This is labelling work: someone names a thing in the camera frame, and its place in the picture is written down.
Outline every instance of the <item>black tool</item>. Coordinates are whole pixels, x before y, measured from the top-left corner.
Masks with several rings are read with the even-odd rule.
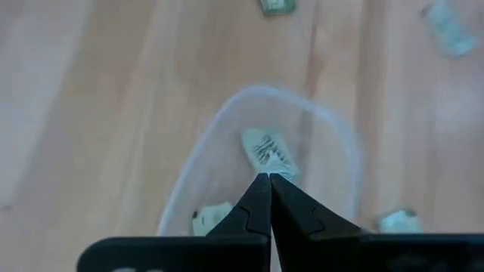
[[[258,175],[205,237],[109,238],[77,270],[269,271],[271,227],[282,271],[484,271],[484,235],[371,234],[277,174]]]

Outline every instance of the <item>transparent plastic container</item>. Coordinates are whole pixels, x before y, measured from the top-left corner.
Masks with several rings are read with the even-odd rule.
[[[361,152],[349,126],[295,94],[253,86],[225,103],[197,143],[163,212],[159,235],[191,236],[194,211],[237,203],[257,175],[242,147],[241,133],[248,128],[282,135],[301,171],[298,187],[355,222]]]

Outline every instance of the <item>green paper piece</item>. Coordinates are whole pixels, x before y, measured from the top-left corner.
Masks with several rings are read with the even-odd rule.
[[[295,0],[260,0],[265,15],[289,14],[296,10]]]
[[[476,38],[466,35],[457,14],[448,0],[437,0],[423,10],[423,15],[442,52],[462,57],[477,46]]]

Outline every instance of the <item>small paper piece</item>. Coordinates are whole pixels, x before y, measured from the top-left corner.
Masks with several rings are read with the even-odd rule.
[[[296,184],[299,169],[282,136],[270,129],[250,128],[242,133],[242,145],[256,173],[278,173]]]
[[[289,14],[296,10],[295,0],[260,0],[265,15]]]
[[[436,0],[422,11],[422,15],[445,55],[461,57],[477,46],[476,38],[464,32],[448,0]]]
[[[381,233],[422,233],[417,214],[410,209],[393,212],[378,222]]]
[[[206,236],[234,208],[229,202],[217,206],[205,206],[195,212],[192,219],[194,236]]]

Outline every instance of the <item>wooden floor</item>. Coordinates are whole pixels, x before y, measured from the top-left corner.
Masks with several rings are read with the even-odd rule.
[[[196,140],[242,87],[330,107],[365,150],[359,223],[415,209],[483,231],[484,51],[449,60],[430,0],[0,3],[0,270],[70,271],[114,235],[154,235]],[[458,1],[482,32],[484,1]]]

